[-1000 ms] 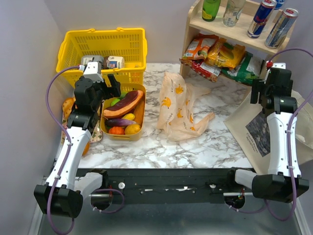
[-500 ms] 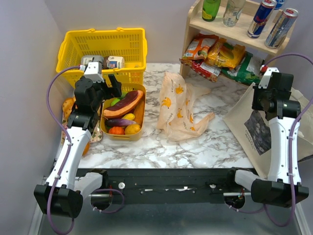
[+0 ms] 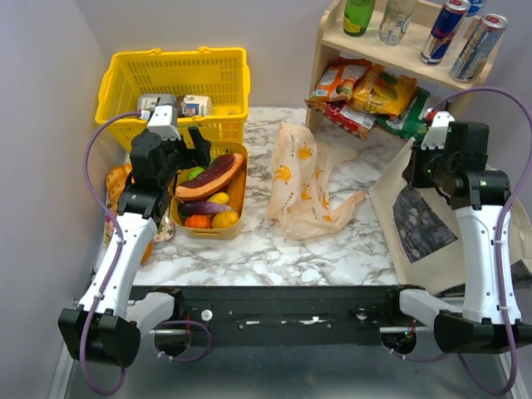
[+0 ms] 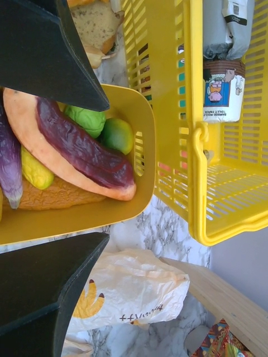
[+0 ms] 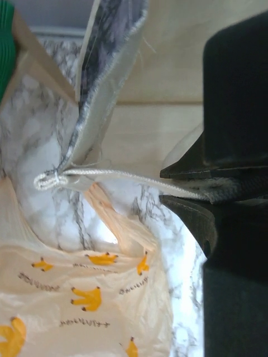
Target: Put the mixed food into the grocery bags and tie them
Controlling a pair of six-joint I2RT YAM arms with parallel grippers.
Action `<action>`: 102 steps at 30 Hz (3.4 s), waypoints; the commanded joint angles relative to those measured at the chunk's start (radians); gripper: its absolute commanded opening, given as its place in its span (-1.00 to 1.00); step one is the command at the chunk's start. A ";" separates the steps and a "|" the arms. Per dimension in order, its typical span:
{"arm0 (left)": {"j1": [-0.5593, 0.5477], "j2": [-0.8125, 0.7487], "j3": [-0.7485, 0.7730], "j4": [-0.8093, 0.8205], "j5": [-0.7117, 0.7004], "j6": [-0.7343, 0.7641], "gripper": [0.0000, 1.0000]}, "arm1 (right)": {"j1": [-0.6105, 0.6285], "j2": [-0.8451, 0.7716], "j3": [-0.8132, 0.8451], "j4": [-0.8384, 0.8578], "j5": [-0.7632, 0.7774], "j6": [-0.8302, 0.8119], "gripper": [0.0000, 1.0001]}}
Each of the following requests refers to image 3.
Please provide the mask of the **beige canvas tote bag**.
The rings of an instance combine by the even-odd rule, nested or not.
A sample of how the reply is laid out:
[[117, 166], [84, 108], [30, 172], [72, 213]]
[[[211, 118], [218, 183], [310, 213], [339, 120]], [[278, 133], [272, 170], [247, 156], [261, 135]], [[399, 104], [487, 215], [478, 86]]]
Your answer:
[[402, 178], [411, 158], [409, 140], [370, 189], [398, 281], [429, 293], [462, 292], [466, 267], [455, 212], [433, 189]]

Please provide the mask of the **banana print plastic bag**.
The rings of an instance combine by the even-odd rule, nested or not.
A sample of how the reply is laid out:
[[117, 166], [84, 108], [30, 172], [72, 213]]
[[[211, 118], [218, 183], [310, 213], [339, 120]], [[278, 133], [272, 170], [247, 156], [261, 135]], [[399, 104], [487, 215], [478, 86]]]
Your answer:
[[356, 191], [333, 209], [329, 177], [340, 164], [356, 158], [355, 150], [330, 146], [316, 140], [307, 127], [282, 121], [271, 158], [267, 217], [278, 221], [290, 239], [335, 234], [348, 224], [366, 195]]

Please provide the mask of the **silver red bull can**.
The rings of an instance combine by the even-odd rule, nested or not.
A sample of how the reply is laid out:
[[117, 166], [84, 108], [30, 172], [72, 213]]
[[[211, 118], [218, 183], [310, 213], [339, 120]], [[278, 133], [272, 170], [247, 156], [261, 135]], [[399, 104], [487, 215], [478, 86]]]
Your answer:
[[508, 26], [508, 19], [489, 12], [476, 24], [464, 48], [451, 68], [450, 76], [458, 82], [470, 82], [477, 78], [495, 45]]

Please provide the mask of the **blue red bull can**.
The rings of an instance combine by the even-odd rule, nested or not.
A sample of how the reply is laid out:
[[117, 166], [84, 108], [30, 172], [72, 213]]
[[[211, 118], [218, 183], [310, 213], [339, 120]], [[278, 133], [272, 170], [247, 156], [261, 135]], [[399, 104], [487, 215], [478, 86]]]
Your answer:
[[444, 2], [421, 49], [421, 60], [425, 64], [437, 65], [442, 61], [469, 9], [468, 0]]

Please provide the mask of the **blue label water bottle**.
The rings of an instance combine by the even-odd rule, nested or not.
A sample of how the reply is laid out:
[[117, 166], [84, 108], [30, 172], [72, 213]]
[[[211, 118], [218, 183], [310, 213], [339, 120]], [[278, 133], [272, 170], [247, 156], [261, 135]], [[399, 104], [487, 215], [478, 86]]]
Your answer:
[[466, 14], [467, 17], [474, 17], [482, 9], [485, 4], [485, 0], [469, 0], [470, 8]]

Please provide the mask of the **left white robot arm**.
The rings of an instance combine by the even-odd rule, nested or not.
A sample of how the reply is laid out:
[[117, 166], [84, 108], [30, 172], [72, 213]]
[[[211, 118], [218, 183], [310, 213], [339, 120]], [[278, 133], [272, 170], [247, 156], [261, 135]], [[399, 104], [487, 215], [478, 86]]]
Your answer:
[[148, 244], [170, 205], [170, 189], [182, 170], [210, 163], [211, 144], [196, 127], [188, 129], [193, 147], [143, 130], [132, 141], [132, 170], [115, 214], [115, 233], [96, 276], [75, 309], [58, 319], [72, 358], [129, 367], [141, 339], [174, 314], [175, 297], [152, 292], [130, 305], [131, 289]]

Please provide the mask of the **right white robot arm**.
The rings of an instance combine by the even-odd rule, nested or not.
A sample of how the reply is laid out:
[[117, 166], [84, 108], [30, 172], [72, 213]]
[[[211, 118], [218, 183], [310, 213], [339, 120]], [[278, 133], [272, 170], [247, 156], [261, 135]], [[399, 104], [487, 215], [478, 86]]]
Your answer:
[[450, 152], [414, 143], [402, 176], [415, 188], [449, 196], [461, 233], [465, 297], [453, 308], [421, 289], [404, 289], [402, 313], [432, 329], [445, 353], [502, 353], [531, 343], [522, 321], [510, 268], [510, 180], [485, 168], [487, 155], [470, 148]]

